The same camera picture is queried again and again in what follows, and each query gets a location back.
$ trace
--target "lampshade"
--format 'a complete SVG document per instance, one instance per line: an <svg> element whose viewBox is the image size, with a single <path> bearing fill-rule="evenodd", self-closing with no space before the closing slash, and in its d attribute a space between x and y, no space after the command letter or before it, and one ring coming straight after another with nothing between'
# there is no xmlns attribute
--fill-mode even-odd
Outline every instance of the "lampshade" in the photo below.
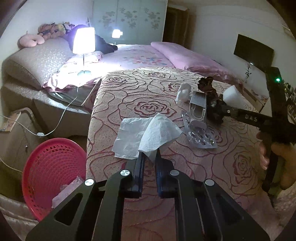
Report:
<svg viewBox="0 0 296 241"><path fill-rule="evenodd" d="M86 54L96 50L95 30L94 28L80 28L77 30L73 53Z"/></svg>
<svg viewBox="0 0 296 241"><path fill-rule="evenodd" d="M123 35L123 32L121 32L119 29L114 29L112 33L112 38L119 39Z"/></svg>

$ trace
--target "wall-mounted television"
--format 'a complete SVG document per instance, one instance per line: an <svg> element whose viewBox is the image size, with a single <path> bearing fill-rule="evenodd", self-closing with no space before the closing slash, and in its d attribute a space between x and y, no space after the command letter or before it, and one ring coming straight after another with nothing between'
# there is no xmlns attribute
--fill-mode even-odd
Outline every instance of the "wall-mounted television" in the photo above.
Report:
<svg viewBox="0 0 296 241"><path fill-rule="evenodd" d="M263 43L243 35L238 35L234 54L264 71L270 67L274 58L274 50Z"/></svg>

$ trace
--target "metal pivot bolt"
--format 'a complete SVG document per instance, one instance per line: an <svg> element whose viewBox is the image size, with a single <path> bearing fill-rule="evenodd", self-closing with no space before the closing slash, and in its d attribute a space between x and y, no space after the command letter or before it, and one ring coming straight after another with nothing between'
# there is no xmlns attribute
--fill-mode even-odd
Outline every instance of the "metal pivot bolt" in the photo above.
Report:
<svg viewBox="0 0 296 241"><path fill-rule="evenodd" d="M91 186L94 184L94 180L93 179L87 179L85 182L84 182L85 186Z"/></svg>
<svg viewBox="0 0 296 241"><path fill-rule="evenodd" d="M207 179L207 180L205 181L205 183L206 183L206 185L208 185L208 186L214 186L214 184L215 184L215 182L214 182L212 179Z"/></svg>
<svg viewBox="0 0 296 241"><path fill-rule="evenodd" d="M171 171L170 171L170 174L171 174L172 176L178 176L180 173L179 173L179 171L177 171L177 170L171 170Z"/></svg>
<svg viewBox="0 0 296 241"><path fill-rule="evenodd" d="M131 172L130 172L129 170L122 170L122 171L120 172L120 174L121 174L122 176L124 176L124 177L130 175L130 173L131 173Z"/></svg>

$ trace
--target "pink laundry basket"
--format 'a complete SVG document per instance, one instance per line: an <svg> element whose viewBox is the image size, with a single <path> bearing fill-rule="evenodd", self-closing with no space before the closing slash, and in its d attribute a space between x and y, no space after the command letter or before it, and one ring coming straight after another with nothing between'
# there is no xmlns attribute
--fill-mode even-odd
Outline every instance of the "pink laundry basket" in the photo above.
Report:
<svg viewBox="0 0 296 241"><path fill-rule="evenodd" d="M75 142L54 138L40 144L29 156L22 175L22 192L38 221L52 210L52 199L64 184L86 178L86 153Z"/></svg>

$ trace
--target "rose patterned fabric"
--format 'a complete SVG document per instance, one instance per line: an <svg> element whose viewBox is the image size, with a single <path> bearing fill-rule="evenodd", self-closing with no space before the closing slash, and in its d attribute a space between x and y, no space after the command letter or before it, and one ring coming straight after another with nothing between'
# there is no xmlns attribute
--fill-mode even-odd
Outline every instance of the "rose patterned fabric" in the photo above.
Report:
<svg viewBox="0 0 296 241"><path fill-rule="evenodd" d="M198 91L201 75L166 67L116 71L102 79L96 96L87 145L87 177L96 181L108 179L127 161L114 157L113 143L124 118L147 118L162 113L184 129L181 111L188 103L176 104L177 91L183 82ZM214 81L218 94L229 84ZM245 107L255 111L242 96ZM190 178L216 181L243 208L248 208L260 190L259 156L255 150L258 130L231 118L221 126L208 125L218 143L217 149L189 146L182 134L162 157L172 160L174 167ZM122 240L176 240L174 200L157 195L152 163L146 162L144 188L139 200L126 200Z"/></svg>

